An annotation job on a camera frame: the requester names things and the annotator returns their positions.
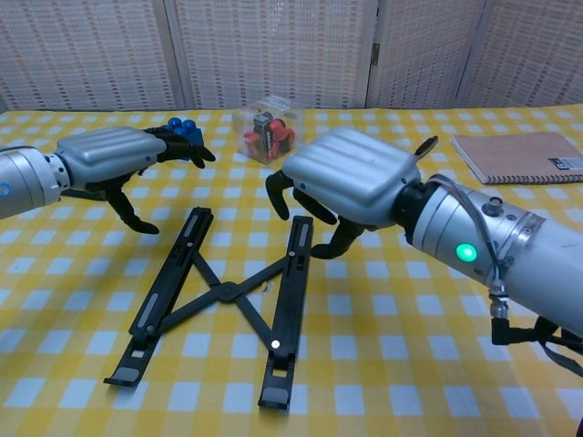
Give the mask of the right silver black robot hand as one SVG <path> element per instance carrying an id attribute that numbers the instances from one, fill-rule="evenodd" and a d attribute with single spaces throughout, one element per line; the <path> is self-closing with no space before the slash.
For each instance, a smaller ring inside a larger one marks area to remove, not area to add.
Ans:
<path id="1" fill-rule="evenodd" d="M 319 135 L 286 158 L 265 181 L 268 197 L 281 219 L 290 211 L 283 191 L 314 217 L 336 225 L 331 240 L 315 245 L 311 255 L 335 259 L 366 230 L 398 223 L 397 199 L 421 181 L 417 162 L 435 145 L 427 143 L 411 153 L 347 127 Z"/>

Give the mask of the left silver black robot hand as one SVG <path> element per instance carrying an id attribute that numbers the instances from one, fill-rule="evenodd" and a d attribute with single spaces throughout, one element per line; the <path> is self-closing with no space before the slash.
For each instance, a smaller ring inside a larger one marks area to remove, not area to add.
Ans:
<path id="1" fill-rule="evenodd" d="M 124 184 L 157 163 L 187 158 L 204 168 L 216 160 L 201 135 L 187 137 L 170 127 L 103 127 L 62 137 L 56 155 L 66 167 L 72 189 L 97 192 L 127 226 L 153 235 L 159 229 L 136 215 L 122 191 Z"/>

